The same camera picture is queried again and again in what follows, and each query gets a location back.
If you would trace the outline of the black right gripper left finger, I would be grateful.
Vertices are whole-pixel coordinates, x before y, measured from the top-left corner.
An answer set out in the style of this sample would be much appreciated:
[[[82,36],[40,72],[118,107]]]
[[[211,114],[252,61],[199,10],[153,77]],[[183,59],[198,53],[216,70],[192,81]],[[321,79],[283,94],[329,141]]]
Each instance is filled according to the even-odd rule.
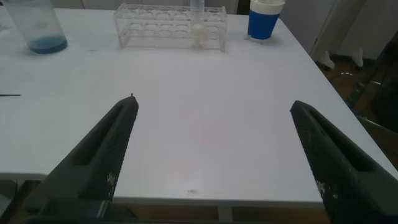
[[[27,197],[25,210],[61,220],[104,217],[138,110],[132,95],[117,102]]]

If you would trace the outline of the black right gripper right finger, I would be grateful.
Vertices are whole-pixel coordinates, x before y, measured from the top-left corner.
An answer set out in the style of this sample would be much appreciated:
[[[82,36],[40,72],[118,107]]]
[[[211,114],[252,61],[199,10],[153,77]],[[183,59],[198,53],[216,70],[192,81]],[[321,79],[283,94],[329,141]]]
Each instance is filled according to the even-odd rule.
[[[314,107],[290,112],[331,223],[397,223],[397,179]]]

